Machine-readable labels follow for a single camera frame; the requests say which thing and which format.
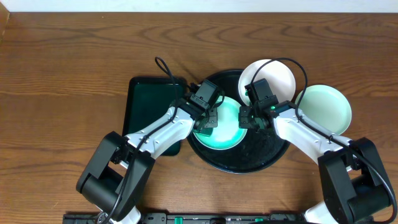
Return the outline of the green sponge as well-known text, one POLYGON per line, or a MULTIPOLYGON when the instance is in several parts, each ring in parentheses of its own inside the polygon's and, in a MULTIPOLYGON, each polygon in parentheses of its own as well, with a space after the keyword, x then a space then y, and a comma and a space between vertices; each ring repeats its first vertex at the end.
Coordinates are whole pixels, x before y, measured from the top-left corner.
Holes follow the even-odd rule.
POLYGON ((210 137, 213 133, 213 128, 194 129, 193 133, 201 137, 210 137))

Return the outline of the mint plate with green stain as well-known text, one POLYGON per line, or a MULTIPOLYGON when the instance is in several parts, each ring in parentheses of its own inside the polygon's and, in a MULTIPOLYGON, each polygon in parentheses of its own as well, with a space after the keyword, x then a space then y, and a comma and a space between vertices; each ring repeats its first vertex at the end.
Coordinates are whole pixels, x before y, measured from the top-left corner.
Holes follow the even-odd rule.
POLYGON ((318 124, 339 135, 348 129, 352 110, 344 94, 328 85, 312 85, 307 87, 299 103, 302 93, 297 95, 295 104, 302 111, 306 123, 313 127, 318 124))

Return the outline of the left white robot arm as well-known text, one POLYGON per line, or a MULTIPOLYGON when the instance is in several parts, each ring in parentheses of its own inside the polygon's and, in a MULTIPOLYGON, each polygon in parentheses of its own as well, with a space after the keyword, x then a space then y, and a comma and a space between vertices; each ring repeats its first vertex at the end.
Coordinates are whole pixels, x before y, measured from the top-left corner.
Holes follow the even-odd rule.
POLYGON ((138 223, 141 213, 136 205, 155 160, 204 128, 223 100, 222 94, 205 98, 191 93, 173 100, 164 115, 135 133, 108 133, 76 183, 76 190, 101 210, 99 223, 138 223))

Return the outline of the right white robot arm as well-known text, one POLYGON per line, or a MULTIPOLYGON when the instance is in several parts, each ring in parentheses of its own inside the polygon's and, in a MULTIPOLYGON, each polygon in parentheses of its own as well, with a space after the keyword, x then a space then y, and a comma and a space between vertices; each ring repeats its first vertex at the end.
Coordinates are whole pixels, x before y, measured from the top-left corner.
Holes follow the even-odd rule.
POLYGON ((308 209, 311 223, 357 223, 392 207, 391 223, 397 217, 397 201, 376 146, 367 138, 352 140, 337 135, 308 118, 290 101, 275 96, 257 100, 239 109, 239 127, 270 129, 317 163, 323 202, 308 209))

